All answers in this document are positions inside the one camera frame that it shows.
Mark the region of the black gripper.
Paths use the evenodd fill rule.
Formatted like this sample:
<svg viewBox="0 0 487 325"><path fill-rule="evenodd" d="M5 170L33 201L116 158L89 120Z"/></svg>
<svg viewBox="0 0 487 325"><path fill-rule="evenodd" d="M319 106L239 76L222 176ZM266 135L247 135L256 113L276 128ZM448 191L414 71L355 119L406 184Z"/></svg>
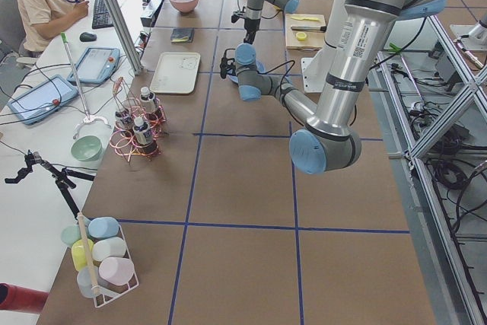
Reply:
<svg viewBox="0 0 487 325"><path fill-rule="evenodd" d="M259 19L246 18L244 20L244 29L246 36L243 41L245 43L253 44L257 31L259 30Z"/></svg>
<svg viewBox="0 0 487 325"><path fill-rule="evenodd" d="M228 76L237 76L235 58L228 57L229 51L235 51L235 48L228 48L223 52L219 65L221 78L226 78Z"/></svg>

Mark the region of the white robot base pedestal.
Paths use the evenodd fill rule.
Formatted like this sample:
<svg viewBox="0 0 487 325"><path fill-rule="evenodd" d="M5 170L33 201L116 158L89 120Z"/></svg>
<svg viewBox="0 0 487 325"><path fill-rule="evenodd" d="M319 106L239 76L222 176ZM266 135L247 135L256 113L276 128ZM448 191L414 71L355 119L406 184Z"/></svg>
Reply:
<svg viewBox="0 0 487 325"><path fill-rule="evenodd" d="M301 59L301 74L304 92L321 93L326 80L329 66L320 53L314 57Z"/></svg>

